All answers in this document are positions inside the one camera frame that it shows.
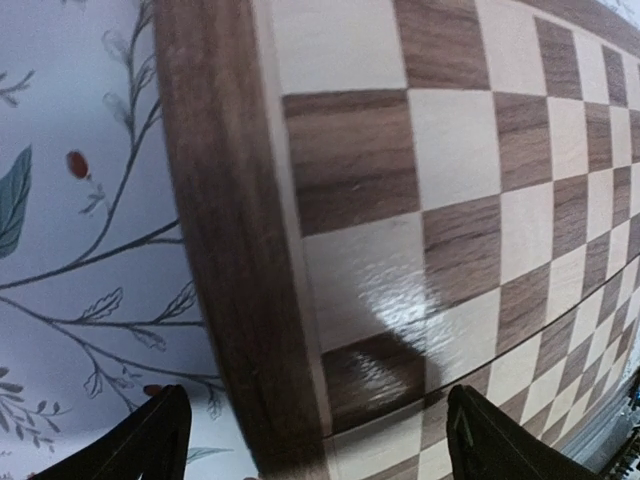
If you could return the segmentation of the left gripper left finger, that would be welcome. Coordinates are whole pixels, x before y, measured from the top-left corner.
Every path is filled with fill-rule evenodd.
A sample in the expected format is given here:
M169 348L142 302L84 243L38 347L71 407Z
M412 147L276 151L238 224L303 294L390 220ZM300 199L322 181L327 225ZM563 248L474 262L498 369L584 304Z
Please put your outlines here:
M35 475L40 480L182 479L192 411L186 390L168 385L107 434Z

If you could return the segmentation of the wooden chess board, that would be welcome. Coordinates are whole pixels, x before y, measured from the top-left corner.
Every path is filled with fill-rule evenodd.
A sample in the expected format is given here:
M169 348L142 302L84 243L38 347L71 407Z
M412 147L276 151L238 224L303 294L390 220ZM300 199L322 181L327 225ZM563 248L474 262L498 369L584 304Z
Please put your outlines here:
M601 1L158 1L167 150L262 479L560 449L639 346L639 26Z

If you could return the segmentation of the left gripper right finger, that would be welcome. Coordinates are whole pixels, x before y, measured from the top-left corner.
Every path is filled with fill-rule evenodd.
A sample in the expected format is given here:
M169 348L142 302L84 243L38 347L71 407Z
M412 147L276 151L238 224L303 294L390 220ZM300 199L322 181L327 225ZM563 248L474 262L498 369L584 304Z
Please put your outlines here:
M537 440L469 385L454 386L447 405L447 445L455 480L599 478Z

